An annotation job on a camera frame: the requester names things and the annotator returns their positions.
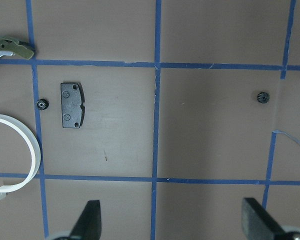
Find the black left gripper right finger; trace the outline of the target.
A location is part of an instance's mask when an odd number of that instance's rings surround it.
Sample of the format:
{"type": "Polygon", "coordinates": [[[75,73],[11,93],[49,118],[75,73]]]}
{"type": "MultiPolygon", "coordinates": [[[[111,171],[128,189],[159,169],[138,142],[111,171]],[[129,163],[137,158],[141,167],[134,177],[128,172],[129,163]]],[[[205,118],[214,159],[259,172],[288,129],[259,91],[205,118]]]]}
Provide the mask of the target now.
{"type": "Polygon", "coordinates": [[[247,240],[283,240],[286,232],[252,197],[241,202],[241,227],[247,240]]]}

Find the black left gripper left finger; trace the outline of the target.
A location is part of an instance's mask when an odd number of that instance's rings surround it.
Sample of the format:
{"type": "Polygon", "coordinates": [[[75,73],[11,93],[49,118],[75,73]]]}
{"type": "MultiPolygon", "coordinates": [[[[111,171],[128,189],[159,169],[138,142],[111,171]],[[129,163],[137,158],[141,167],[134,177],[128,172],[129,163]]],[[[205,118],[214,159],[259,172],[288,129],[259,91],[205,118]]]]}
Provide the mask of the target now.
{"type": "Polygon", "coordinates": [[[101,205],[89,200],[69,234],[70,240],[99,240],[102,234],[101,205]]]}

